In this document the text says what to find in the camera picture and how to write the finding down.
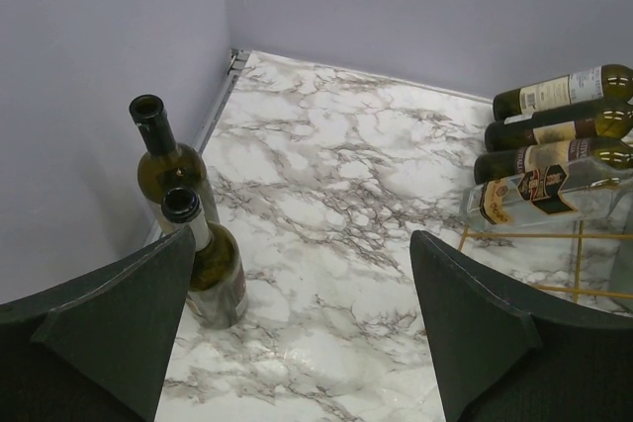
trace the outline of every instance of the bottle mouth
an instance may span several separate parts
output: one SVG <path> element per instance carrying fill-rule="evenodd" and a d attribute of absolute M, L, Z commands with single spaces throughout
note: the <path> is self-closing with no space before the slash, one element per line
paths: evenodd
<path fill-rule="evenodd" d="M 136 122 L 154 119 L 163 114 L 165 105 L 158 96 L 143 94 L 130 103 L 130 115 Z"/>
<path fill-rule="evenodd" d="M 162 199 L 160 210 L 171 222 L 189 222 L 200 213 L 200 198 L 191 188 L 172 188 Z"/>

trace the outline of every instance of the white marble tabletop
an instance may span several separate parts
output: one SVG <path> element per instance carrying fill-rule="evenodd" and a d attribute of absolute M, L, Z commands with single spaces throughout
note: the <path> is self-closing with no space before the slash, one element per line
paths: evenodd
<path fill-rule="evenodd" d="M 408 242 L 425 229 L 458 245 L 459 202 L 491 109 L 251 54 L 204 152 L 241 249 L 249 310 L 212 331 L 185 308 L 156 420 L 444 420 Z M 621 226 L 623 215 L 591 226 Z M 478 239 L 464 250 L 521 281 L 563 285 L 575 246 Z M 605 286 L 616 249 L 585 241 L 584 284 Z"/>

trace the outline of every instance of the bottle body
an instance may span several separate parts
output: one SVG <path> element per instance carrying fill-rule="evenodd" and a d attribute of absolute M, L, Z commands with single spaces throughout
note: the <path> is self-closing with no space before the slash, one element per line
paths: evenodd
<path fill-rule="evenodd" d="M 496 121 L 601 98 L 633 104 L 633 70 L 605 64 L 541 83 L 497 94 L 493 100 Z"/>
<path fill-rule="evenodd" d="M 617 99 L 587 101 L 514 116 L 486 127 L 488 152 L 589 138 L 622 138 L 633 128 L 633 106 Z"/>
<path fill-rule="evenodd" d="M 176 228 L 189 226 L 196 239 L 187 305 L 212 328 L 235 325 L 248 306 L 246 279 L 235 238 L 221 224 L 206 220 L 200 197 L 191 188 L 169 190 L 161 210 Z"/>
<path fill-rule="evenodd" d="M 620 170 L 633 166 L 633 148 L 621 140 L 611 137 L 583 138 L 485 153 L 475 161 L 475 183 L 480 185 L 589 156 Z"/>
<path fill-rule="evenodd" d="M 147 147 L 136 171 L 138 186 L 163 232 L 175 228 L 160 210 L 162 199 L 168 190 L 180 186 L 193 188 L 201 197 L 207 217 L 219 222 L 207 167 L 196 150 L 176 142 L 160 98 L 138 96 L 130 103 L 130 114 Z"/>
<path fill-rule="evenodd" d="M 477 231 L 607 217 L 632 176 L 581 158 L 473 187 L 464 192 L 461 214 Z"/>

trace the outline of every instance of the green glass bottle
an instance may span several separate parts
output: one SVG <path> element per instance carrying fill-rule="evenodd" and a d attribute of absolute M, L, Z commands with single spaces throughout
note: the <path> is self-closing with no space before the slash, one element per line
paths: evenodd
<path fill-rule="evenodd" d="M 497 94 L 495 121 L 601 98 L 633 104 L 633 70 L 622 64 L 605 64 L 587 71 Z"/>
<path fill-rule="evenodd" d="M 167 191 L 179 186 L 193 188 L 200 195 L 207 217 L 220 222 L 207 166 L 196 150 L 176 142 L 162 100 L 150 94 L 138 96 L 130 103 L 130 115 L 147 147 L 138 163 L 138 186 L 162 230 L 174 230 L 160 205 Z"/>
<path fill-rule="evenodd" d="M 488 152 L 575 138 L 622 138 L 633 128 L 633 106 L 619 99 L 601 99 L 513 116 L 486 128 Z"/>
<path fill-rule="evenodd" d="M 229 328 L 248 305 L 246 280 L 235 238 L 221 224 L 207 221 L 196 192 L 171 189 L 161 209 L 176 228 L 190 226 L 196 238 L 196 255 L 187 304 L 216 329 Z"/>
<path fill-rule="evenodd" d="M 582 138 L 485 153 L 475 161 L 475 183 L 479 185 L 589 156 L 618 170 L 633 167 L 633 147 L 621 140 L 612 137 Z"/>

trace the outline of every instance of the bottle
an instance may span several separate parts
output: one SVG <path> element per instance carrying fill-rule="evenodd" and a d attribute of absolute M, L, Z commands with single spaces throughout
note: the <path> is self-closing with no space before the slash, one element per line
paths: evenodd
<path fill-rule="evenodd" d="M 235 325 L 248 306 L 246 280 L 235 238 L 221 224 L 205 219 L 200 199 L 191 188 L 169 190 L 161 209 L 176 228 L 190 226 L 196 238 L 187 304 L 212 328 Z"/>
<path fill-rule="evenodd" d="M 633 70 L 621 64 L 605 64 L 506 91 L 493 99 L 493 112 L 495 121 L 502 121 L 511 116 L 601 98 L 616 98 L 633 104 Z"/>
<path fill-rule="evenodd" d="M 480 155 L 473 170 L 475 183 L 479 185 L 589 156 L 618 170 L 633 167 L 633 147 L 621 140 L 612 137 L 582 138 Z"/>
<path fill-rule="evenodd" d="M 476 231 L 597 219 L 609 216 L 632 187 L 633 170 L 585 157 L 466 190 L 460 213 Z"/>
<path fill-rule="evenodd" d="M 602 99 L 514 116 L 486 127 L 488 152 L 575 138 L 622 138 L 633 128 L 633 106 L 619 99 Z"/>
<path fill-rule="evenodd" d="M 220 222 L 205 162 L 189 145 L 176 142 L 162 100 L 150 94 L 138 96 L 130 103 L 130 115 L 147 147 L 147 153 L 138 162 L 136 178 L 162 230 L 165 233 L 174 230 L 160 205 L 167 190 L 178 186 L 193 188 L 200 196 L 206 216 Z"/>

